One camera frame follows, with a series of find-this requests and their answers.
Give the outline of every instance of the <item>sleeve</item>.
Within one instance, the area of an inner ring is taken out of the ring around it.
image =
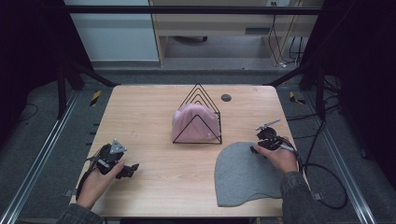
[[[322,223],[318,220],[317,202],[303,176],[298,172],[283,175],[280,182],[283,221],[288,223]]]
[[[102,222],[103,218],[99,217],[91,210],[81,207],[75,203],[71,203],[62,213],[61,217],[57,221],[57,224],[90,224]]]

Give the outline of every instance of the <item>human hand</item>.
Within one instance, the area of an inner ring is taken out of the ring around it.
[[[99,169],[93,169],[82,186],[76,204],[91,210],[123,166],[122,161],[118,162],[106,175],[102,175]]]
[[[277,148],[274,151],[268,150],[267,148],[260,146],[255,146],[254,149],[256,149],[260,154],[270,160],[275,168],[281,173],[285,174],[293,171],[298,172],[296,157],[292,152],[281,147]]]

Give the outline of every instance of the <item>black wire rack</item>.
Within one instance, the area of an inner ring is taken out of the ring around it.
[[[187,125],[181,130],[181,132],[177,135],[177,137],[173,140],[173,143],[185,143],[185,144],[222,144],[222,136],[221,136],[221,115],[219,112],[219,109],[216,107],[215,103],[213,100],[210,98],[209,94],[205,91],[204,87],[200,84],[197,83],[195,86],[192,88],[190,93],[187,95],[187,97],[184,99],[183,103],[181,103],[180,107],[183,105],[187,104],[199,104],[199,105],[206,105],[209,109],[211,109],[219,119],[219,136],[215,134],[215,132],[207,125],[207,123],[202,119],[201,116],[195,115],[194,117],[191,118],[191,120],[187,123]],[[178,142],[177,139],[183,134],[183,132],[189,127],[189,125],[192,123],[193,120],[195,119],[200,119],[205,126],[210,130],[210,132],[213,133],[214,136],[216,136],[217,141],[213,140],[208,140],[208,141],[203,141],[203,142]]]

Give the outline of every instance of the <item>light wood tabletop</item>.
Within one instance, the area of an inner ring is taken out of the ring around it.
[[[255,129],[272,127],[292,141],[275,88],[203,85],[219,109],[222,144],[173,144],[172,117],[193,85],[115,87],[89,157],[117,139],[128,148],[125,165],[134,175],[115,179],[92,209],[103,217],[280,217],[279,199],[218,207],[214,170],[219,153],[235,142],[258,142]],[[229,94],[230,102],[221,95]],[[88,169],[86,162],[83,173]]]

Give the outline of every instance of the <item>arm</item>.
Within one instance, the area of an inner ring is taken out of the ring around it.
[[[69,204],[57,223],[102,223],[103,219],[93,213],[91,209],[122,168],[123,162],[119,162],[106,175],[102,175],[98,169],[93,169],[82,186],[78,201]]]
[[[259,146],[255,146],[255,149],[283,174],[280,192],[284,223],[320,223],[315,213],[317,202],[303,176],[298,173],[294,154],[281,147],[274,151]]]

